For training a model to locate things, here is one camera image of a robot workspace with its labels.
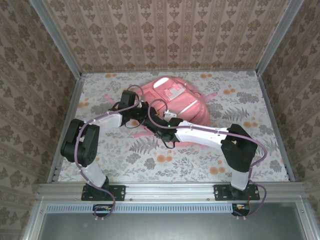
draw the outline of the floral tablecloth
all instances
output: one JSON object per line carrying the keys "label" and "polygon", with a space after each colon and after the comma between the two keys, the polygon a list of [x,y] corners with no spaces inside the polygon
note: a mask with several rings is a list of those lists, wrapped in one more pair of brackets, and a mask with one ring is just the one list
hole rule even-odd
{"label": "floral tablecloth", "polygon": [[[213,127],[241,125],[252,138],[262,142],[267,158],[256,166],[252,180],[288,181],[278,143],[254,71],[130,72],[87,74],[75,117],[88,121],[105,113],[129,85],[144,85],[160,76],[174,76],[194,84],[206,95],[217,93],[207,103]],[[132,121],[128,127],[137,123]],[[231,168],[220,149],[193,145],[167,149],[153,137],[134,138],[142,127],[125,126],[100,134],[96,161],[111,182],[227,182]],[[263,152],[258,147],[254,160]],[[64,159],[59,181],[83,181],[74,163]]]}

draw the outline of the patterned wallpaper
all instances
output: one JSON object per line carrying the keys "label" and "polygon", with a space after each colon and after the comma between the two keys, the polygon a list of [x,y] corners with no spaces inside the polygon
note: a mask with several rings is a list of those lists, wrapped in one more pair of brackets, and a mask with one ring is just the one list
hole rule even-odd
{"label": "patterned wallpaper", "polygon": [[320,1],[305,0],[263,73],[298,181],[320,220]]}
{"label": "patterned wallpaper", "polygon": [[0,0],[0,239],[19,239],[47,181],[75,79],[27,0]]}
{"label": "patterned wallpaper", "polygon": [[44,0],[83,72],[255,69],[289,0]]}

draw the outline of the metal mounting plate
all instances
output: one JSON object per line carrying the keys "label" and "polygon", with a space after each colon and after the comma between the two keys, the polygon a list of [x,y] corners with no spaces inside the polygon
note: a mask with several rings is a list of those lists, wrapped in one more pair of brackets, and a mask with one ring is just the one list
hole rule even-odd
{"label": "metal mounting plate", "polygon": [[248,184],[245,191],[238,191],[235,196],[232,194],[230,184],[217,184],[213,186],[214,198],[216,201],[250,201],[260,200],[259,190],[256,185]]}
{"label": "metal mounting plate", "polygon": [[[125,185],[110,185],[108,191],[114,196],[115,200],[124,201],[126,196],[126,186]],[[95,197],[91,194],[88,189],[88,185],[84,185],[82,189],[82,201],[112,201],[111,196],[107,195],[103,199]]]}

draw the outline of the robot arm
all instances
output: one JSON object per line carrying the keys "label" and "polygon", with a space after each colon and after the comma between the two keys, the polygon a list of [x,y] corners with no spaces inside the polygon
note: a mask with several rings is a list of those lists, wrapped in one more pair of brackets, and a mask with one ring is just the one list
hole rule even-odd
{"label": "robot arm", "polygon": [[[94,124],[86,126],[82,133],[82,141],[79,143],[77,151],[78,163],[81,165],[81,171],[95,186],[107,189],[109,187],[108,177],[100,170],[95,160],[99,142],[99,132],[108,131],[113,128],[118,128],[126,124],[129,120],[135,119],[141,125],[148,128],[154,133],[154,136],[165,142],[192,142],[206,145],[216,149],[221,149],[228,165],[232,168],[231,186],[238,190],[245,190],[249,180],[250,164],[256,154],[257,145],[251,141],[232,137],[219,132],[228,132],[246,137],[250,136],[246,131],[237,124],[232,124],[229,128],[214,128],[202,125],[196,125],[181,118],[171,118],[169,121],[158,117],[157,111],[151,107],[150,113],[152,120],[148,117],[149,105],[147,102],[142,102],[138,107],[124,110],[121,113],[114,112],[119,109],[133,106],[135,103],[136,93],[132,91],[124,91],[121,96],[121,101],[117,109],[110,109],[110,114],[106,117],[94,121]],[[161,126],[179,127],[162,128]],[[74,162],[74,153],[77,136],[84,122],[78,119],[73,119],[69,125],[68,131],[64,138],[61,147],[61,155],[67,158],[69,162]],[[212,133],[206,130],[216,130],[217,133]]]}

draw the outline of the pink fabric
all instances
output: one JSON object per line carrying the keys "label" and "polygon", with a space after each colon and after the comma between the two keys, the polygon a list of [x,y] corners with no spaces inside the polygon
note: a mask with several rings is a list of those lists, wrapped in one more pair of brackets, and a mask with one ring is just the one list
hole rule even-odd
{"label": "pink fabric", "polygon": [[204,100],[205,100],[205,102],[207,103],[207,102],[209,102],[211,99],[213,99],[214,97],[216,97],[218,94],[216,93],[216,92],[213,92],[213,93],[211,93],[211,94],[209,94],[208,96],[206,96],[205,98],[204,98]]}
{"label": "pink fabric", "polygon": [[[163,78],[168,78],[168,80],[154,87],[154,84]],[[144,91],[144,100],[146,102],[151,103],[155,99],[163,99],[166,101],[168,109],[171,112],[179,114],[179,118],[203,126],[211,125],[210,114],[206,103],[217,96],[216,92],[204,97],[192,84],[187,83],[182,78],[169,76],[163,76],[155,81],[152,81],[144,85],[142,89]],[[137,94],[139,97],[142,95],[140,90],[137,91]],[[116,103],[107,94],[105,94],[103,98],[111,105]],[[163,102],[155,102],[152,107],[154,107],[160,113],[160,116],[163,116],[165,111],[165,105]],[[141,138],[154,135],[147,128],[144,127],[144,129],[146,131],[138,132],[134,134],[133,137]],[[177,147],[187,147],[194,144],[195,143],[192,142],[176,142],[175,145]]]}
{"label": "pink fabric", "polygon": [[103,96],[103,98],[108,102],[108,103],[110,103],[111,105],[114,105],[116,102],[115,102],[115,100],[113,100],[111,97],[109,97],[107,94],[105,94],[104,96]]}

